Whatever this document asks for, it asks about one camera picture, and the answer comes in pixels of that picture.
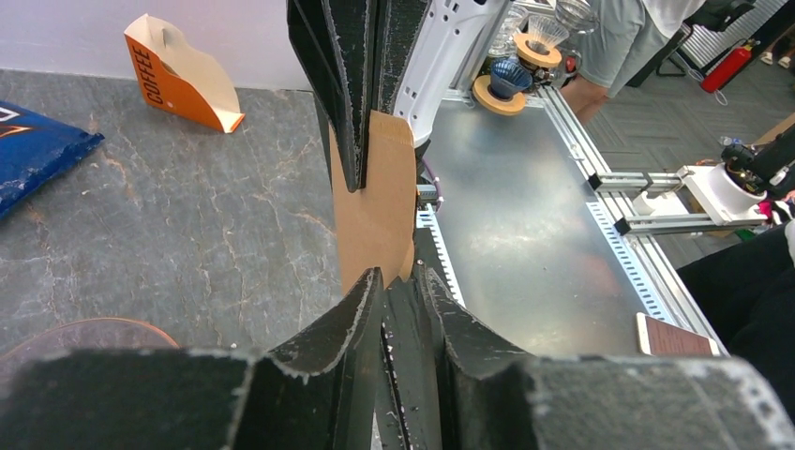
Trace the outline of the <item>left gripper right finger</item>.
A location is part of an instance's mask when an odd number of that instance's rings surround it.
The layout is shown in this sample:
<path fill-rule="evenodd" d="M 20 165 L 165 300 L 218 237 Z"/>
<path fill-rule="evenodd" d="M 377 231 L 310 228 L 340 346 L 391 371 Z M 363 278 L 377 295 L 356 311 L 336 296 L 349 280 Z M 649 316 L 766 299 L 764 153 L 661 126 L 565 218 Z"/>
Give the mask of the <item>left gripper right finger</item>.
<path fill-rule="evenodd" d="M 432 390 L 416 413 L 432 449 L 790 449 L 794 426 L 737 358 L 534 356 L 413 271 Z"/>

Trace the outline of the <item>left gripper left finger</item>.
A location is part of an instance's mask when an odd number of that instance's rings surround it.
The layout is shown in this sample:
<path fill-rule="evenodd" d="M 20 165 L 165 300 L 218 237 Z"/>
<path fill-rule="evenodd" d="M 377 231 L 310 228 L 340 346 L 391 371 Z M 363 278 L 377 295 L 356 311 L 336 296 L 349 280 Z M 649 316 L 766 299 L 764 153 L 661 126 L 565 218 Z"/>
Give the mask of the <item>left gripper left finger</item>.
<path fill-rule="evenodd" d="M 367 449 L 383 277 L 268 352 L 74 349 L 22 367 L 5 449 Z"/>

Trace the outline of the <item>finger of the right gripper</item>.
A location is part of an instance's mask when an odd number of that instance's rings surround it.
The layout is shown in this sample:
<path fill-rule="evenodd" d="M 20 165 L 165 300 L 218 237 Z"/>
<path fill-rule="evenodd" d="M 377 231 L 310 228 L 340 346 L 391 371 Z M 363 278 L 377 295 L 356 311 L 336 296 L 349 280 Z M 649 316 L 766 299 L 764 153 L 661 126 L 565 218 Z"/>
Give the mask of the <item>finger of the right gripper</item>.
<path fill-rule="evenodd" d="M 428 1 L 385 0 L 377 1 L 376 6 L 372 109 L 392 113 Z"/>
<path fill-rule="evenodd" d="M 366 185 L 376 3 L 287 3 L 289 41 L 335 132 L 345 186 Z"/>

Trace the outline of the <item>brown paper coffee filter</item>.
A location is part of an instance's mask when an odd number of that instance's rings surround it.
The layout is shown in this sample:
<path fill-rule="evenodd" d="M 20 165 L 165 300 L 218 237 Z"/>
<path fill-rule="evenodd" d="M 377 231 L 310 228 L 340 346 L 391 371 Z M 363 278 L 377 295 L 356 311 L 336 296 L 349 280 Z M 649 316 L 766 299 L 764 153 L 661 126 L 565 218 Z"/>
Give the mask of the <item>brown paper coffee filter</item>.
<path fill-rule="evenodd" d="M 330 133 L 330 174 L 341 292 L 378 267 L 383 286 L 406 280 L 413 267 L 416 162 L 413 133 L 402 118 L 370 113 L 366 186 L 350 192 L 336 136 Z"/>

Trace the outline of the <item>clear glass dripper cone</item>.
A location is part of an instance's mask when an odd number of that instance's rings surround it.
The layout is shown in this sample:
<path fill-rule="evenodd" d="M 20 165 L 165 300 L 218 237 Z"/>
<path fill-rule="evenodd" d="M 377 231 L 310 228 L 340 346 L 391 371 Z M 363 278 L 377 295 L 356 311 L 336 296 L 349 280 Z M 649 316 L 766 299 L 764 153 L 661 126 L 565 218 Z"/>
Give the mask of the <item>clear glass dripper cone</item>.
<path fill-rule="evenodd" d="M 27 362 L 72 348 L 178 348 L 179 344 L 148 322 L 95 318 L 59 325 L 30 337 L 1 356 L 1 387 L 9 385 Z"/>

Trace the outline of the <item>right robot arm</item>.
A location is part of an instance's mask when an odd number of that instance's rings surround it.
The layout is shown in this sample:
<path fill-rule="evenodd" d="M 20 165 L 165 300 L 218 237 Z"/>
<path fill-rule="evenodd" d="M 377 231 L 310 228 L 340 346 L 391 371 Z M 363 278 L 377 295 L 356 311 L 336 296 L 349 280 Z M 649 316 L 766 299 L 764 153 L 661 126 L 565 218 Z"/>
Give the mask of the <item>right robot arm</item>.
<path fill-rule="evenodd" d="M 367 182 L 374 112 L 427 147 L 446 90 L 485 59 L 505 1 L 290 1 L 288 35 L 314 91 L 323 146 L 350 192 Z"/>

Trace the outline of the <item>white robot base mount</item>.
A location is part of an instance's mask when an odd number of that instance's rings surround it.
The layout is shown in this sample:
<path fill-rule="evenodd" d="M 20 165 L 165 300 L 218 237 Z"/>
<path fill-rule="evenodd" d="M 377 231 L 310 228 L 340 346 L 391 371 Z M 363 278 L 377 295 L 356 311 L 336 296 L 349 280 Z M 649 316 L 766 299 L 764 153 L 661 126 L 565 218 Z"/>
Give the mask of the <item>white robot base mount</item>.
<path fill-rule="evenodd" d="M 675 173 L 650 173 L 647 186 L 624 218 L 632 233 L 696 233 L 753 227 L 766 216 L 765 197 L 750 194 L 717 166 L 683 166 Z"/>

